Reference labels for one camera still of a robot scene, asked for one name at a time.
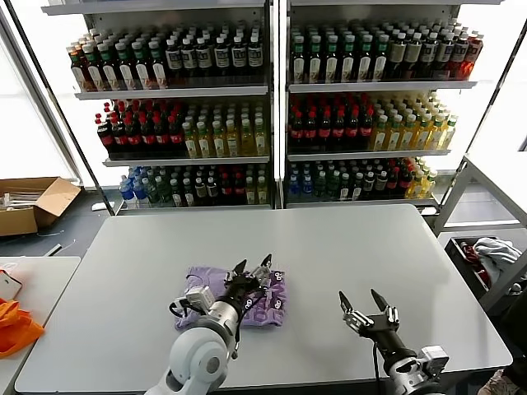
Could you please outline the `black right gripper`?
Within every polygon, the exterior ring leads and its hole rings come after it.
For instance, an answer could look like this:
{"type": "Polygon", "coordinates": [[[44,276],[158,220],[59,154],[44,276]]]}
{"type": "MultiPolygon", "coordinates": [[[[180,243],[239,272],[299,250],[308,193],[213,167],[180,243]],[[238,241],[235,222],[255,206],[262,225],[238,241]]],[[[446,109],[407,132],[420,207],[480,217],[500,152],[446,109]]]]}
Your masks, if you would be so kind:
{"type": "Polygon", "coordinates": [[[359,330],[358,334],[361,337],[371,339],[377,345],[377,349],[385,363],[396,363],[405,358],[417,357],[416,352],[408,349],[397,333],[399,330],[398,309],[388,304],[380,293],[371,289],[371,296],[383,314],[375,314],[368,317],[359,310],[354,309],[347,296],[341,290],[338,292],[338,296],[340,307],[343,311],[343,321],[352,330],[359,330]]]}

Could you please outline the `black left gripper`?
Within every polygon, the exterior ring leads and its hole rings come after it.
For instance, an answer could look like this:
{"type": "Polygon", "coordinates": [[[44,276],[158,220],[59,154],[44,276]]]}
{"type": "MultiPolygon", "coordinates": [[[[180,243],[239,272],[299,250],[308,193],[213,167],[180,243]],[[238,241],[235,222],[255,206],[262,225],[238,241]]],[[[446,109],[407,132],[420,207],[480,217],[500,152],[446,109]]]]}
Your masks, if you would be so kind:
{"type": "Polygon", "coordinates": [[[247,260],[244,259],[226,274],[222,302],[234,308],[244,308],[251,297],[263,297],[267,293],[271,277],[272,254],[268,254],[250,274],[244,273],[247,260]]]}

